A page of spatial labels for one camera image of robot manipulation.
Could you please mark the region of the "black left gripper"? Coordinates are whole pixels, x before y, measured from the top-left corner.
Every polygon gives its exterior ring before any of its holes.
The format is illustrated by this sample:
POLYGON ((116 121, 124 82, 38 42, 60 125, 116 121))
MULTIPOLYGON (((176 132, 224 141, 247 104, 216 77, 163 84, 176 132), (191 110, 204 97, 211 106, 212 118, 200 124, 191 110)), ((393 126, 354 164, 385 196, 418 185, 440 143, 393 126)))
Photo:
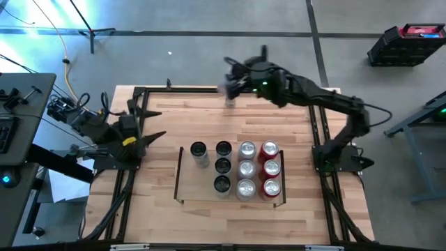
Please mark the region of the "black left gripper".
POLYGON ((122 112, 118 118, 118 130, 121 134, 121 145, 117 155, 118 160, 141 159, 146 155, 146 147, 160 138, 166 131, 152 135, 141 136, 138 116, 149 118, 159 116, 162 112, 150 110, 137 110, 137 104, 133 99, 127 101, 128 113, 122 112))

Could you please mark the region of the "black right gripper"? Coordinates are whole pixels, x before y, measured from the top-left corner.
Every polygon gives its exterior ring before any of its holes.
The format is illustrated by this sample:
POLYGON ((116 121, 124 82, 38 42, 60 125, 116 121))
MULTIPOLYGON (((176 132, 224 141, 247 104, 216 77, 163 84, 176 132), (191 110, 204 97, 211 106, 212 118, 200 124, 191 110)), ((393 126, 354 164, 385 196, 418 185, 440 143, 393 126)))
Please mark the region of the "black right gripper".
MULTIPOLYGON (((261 46, 259 56, 253 56, 240 63, 229 56, 224 57, 229 64, 231 72, 243 72, 248 75, 248 86, 256 93, 258 98, 265 98, 278 107, 285 107, 287 78, 290 73, 268 60, 268 46, 261 46)), ((231 80, 228 82, 228 99, 237 98, 246 89, 246 79, 231 80)))

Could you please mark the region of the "red Coca-Cola Zero can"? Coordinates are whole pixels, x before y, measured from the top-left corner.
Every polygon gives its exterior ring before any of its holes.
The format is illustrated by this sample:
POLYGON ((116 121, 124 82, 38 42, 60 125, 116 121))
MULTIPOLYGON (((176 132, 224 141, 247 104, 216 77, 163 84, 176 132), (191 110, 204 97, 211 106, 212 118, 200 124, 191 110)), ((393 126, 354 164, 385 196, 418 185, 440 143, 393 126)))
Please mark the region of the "red Coca-Cola Zero can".
POLYGON ((265 201, 269 201, 275 197, 278 197, 282 190, 282 185, 278 180, 269 178, 266 179, 260 188, 259 196, 265 201))
POLYGON ((257 159, 259 163, 264 164, 267 160, 275 159, 278 153, 279 147, 277 143, 268 140, 262 143, 257 159))
POLYGON ((259 177, 263 181, 269 178, 276 178, 279 176, 281 170, 281 165, 276 160, 267 160, 259 172, 259 177))

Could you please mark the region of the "wooden shelf with black legs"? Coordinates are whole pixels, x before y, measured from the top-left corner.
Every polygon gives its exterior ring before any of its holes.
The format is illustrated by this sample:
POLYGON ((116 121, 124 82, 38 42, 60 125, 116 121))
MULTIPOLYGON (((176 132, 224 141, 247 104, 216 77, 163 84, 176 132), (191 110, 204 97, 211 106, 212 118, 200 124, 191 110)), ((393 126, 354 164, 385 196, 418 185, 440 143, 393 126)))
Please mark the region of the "wooden shelf with black legs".
POLYGON ((231 154, 231 170, 228 174, 231 187, 226 192, 220 192, 214 186, 214 181, 219 176, 215 169, 217 154, 214 150, 208 151, 208 159, 209 165, 207 167, 198 166, 190 150, 180 147, 174 188, 174 199, 176 201, 181 204, 186 201, 261 203, 275 208, 286 203, 286 183, 284 165, 282 164, 284 154, 282 152, 275 158, 275 161, 281 165, 279 176, 275 178, 280 186, 280 193, 273 198, 267 197, 261 191, 263 179, 259 176, 261 164, 257 160, 254 161, 256 172, 252 177, 256 190, 253 196, 248 198, 238 192, 238 165, 240 161, 236 151, 231 154))

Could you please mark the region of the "black diagonal desk beam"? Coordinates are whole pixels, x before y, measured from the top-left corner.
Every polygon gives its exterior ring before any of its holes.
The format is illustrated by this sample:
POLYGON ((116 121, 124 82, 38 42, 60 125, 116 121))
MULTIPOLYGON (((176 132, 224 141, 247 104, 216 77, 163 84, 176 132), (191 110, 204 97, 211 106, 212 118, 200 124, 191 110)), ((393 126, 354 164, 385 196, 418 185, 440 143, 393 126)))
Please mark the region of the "black diagonal desk beam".
POLYGON ((40 166, 85 183, 91 183, 93 180, 93 172, 90 169, 35 144, 30 146, 26 161, 38 163, 40 166))

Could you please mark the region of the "white paper sheet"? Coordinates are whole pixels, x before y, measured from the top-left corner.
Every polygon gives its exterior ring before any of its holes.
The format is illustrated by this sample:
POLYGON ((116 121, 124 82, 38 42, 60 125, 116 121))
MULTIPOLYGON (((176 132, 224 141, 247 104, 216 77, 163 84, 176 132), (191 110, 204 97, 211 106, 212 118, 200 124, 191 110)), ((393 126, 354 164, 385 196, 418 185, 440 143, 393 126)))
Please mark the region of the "white paper sheet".
POLYGON ((90 184, 49 170, 49 182, 53 202, 68 201, 89 196, 90 184))

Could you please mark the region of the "black desk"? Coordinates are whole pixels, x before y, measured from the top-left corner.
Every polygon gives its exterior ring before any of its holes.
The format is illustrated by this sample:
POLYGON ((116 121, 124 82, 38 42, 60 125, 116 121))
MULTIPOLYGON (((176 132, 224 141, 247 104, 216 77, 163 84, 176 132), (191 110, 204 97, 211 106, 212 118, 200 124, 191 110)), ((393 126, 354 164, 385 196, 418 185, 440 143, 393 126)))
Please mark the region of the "black desk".
POLYGON ((21 180, 13 188, 4 186, 0 176, 0 248, 13 244, 38 168, 29 162, 17 168, 21 180))
POLYGON ((18 166, 25 162, 55 80, 54 73, 0 74, 0 89, 3 89, 6 95, 12 91, 12 88, 16 88, 21 97, 31 92, 32 86, 42 91, 42 93, 34 93, 28 99, 27 105, 16 106, 13 112, 7 112, 2 107, 3 101, 0 101, 0 117, 16 116, 19 119, 19 125, 8 152, 0 154, 0 166, 18 166))

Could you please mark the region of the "black clamp tools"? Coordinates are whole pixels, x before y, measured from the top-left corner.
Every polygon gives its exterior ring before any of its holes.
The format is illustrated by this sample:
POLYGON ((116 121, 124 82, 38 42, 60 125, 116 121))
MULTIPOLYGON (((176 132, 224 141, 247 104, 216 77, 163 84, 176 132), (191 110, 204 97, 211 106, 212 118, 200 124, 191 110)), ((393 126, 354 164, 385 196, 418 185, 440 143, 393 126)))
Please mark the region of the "black clamp tools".
POLYGON ((3 101, 2 107, 7 112, 13 112, 13 109, 16 106, 20 104, 27 105, 29 103, 28 99, 34 93, 42 93, 42 91, 35 86, 32 86, 31 88, 33 90, 24 97, 20 96, 20 92, 16 88, 12 88, 12 91, 8 95, 6 95, 6 92, 3 89, 0 89, 0 101, 3 101))

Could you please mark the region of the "black keyboard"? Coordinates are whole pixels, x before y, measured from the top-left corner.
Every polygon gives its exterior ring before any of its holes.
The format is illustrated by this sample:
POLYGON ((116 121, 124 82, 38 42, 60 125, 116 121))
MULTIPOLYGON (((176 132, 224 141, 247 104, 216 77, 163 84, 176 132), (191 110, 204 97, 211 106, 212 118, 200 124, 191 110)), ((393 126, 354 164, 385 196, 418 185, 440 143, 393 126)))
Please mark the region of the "black keyboard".
POLYGON ((8 152, 18 125, 19 119, 16 116, 0 117, 0 154, 8 152))

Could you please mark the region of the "black computer mouse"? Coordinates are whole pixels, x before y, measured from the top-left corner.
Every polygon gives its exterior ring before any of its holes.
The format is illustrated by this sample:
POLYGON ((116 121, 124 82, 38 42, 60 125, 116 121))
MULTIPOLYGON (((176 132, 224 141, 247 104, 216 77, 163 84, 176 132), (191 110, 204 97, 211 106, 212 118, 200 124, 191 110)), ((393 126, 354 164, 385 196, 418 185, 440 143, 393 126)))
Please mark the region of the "black computer mouse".
POLYGON ((20 182, 21 176, 18 169, 0 170, 0 184, 5 188, 14 188, 20 182))

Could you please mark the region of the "black toolbox with red lid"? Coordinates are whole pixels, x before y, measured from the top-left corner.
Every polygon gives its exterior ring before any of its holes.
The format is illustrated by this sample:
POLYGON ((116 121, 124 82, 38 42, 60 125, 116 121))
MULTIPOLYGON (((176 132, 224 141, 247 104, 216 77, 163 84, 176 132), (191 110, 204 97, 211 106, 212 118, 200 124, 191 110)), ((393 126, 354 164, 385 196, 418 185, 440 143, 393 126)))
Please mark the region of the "black toolbox with red lid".
POLYGON ((406 24, 384 32, 367 52, 373 67, 415 67, 446 45, 445 23, 406 24))

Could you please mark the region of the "black device with green light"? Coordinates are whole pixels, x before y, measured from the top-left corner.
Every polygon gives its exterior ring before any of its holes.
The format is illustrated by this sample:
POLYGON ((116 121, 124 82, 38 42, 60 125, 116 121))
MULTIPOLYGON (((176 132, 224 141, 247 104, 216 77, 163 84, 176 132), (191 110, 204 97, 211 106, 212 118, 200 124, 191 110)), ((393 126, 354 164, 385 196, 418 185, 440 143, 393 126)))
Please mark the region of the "black device with green light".
POLYGON ((446 123, 446 106, 438 110, 433 116, 432 120, 438 123, 446 123))

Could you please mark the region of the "black metal table frame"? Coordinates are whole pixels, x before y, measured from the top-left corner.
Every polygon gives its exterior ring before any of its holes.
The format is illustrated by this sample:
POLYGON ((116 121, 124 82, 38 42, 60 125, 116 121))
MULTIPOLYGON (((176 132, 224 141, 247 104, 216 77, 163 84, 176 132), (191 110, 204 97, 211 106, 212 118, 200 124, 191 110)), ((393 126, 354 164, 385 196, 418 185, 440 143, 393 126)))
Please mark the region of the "black metal table frame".
POLYGON ((224 96, 209 86, 154 86, 148 108, 162 112, 144 125, 148 135, 166 131, 147 149, 137 170, 130 205, 118 210, 114 232, 125 243, 146 243, 152 249, 220 248, 228 245, 324 245, 330 242, 320 176, 313 166, 312 146, 323 133, 340 131, 346 117, 318 108, 278 108, 253 94, 242 94, 228 108, 224 96), (271 139, 284 152, 286 203, 186 201, 174 199, 180 147, 202 141, 215 151, 219 141, 233 146, 271 139))

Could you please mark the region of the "silver aluminium bracket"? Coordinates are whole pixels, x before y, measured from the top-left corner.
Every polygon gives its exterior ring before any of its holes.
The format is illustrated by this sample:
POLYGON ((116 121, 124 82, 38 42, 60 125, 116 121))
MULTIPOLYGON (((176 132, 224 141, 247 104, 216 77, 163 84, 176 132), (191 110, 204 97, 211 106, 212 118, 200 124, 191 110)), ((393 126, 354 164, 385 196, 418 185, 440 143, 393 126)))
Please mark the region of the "silver aluminium bracket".
POLYGON ((336 245, 306 245, 305 251, 345 251, 345 249, 336 245))
POLYGON ((146 243, 131 243, 111 245, 109 251, 143 251, 150 250, 150 245, 146 243))

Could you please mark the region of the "grey metal table frame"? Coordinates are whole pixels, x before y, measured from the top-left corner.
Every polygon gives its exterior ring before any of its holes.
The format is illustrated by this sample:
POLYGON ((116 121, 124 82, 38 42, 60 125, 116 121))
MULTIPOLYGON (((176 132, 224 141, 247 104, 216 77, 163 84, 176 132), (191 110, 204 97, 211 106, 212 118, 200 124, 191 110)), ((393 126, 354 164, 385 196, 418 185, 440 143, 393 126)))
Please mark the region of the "grey metal table frame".
POLYGON ((446 106, 446 91, 427 101, 413 114, 384 131, 386 137, 403 133, 425 189, 411 202, 446 199, 446 123, 432 116, 446 106))

